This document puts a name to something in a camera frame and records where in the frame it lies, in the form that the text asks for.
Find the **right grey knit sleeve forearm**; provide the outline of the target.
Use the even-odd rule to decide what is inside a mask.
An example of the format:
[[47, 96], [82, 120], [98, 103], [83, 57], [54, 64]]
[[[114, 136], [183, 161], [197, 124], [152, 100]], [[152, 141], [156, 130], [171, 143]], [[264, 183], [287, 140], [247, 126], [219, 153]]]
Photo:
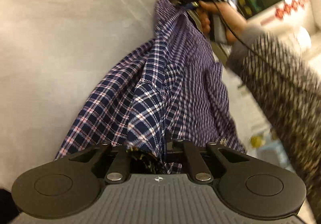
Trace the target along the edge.
[[290, 47], [247, 25], [227, 66], [252, 93], [277, 132], [290, 162], [320, 214], [320, 76]]

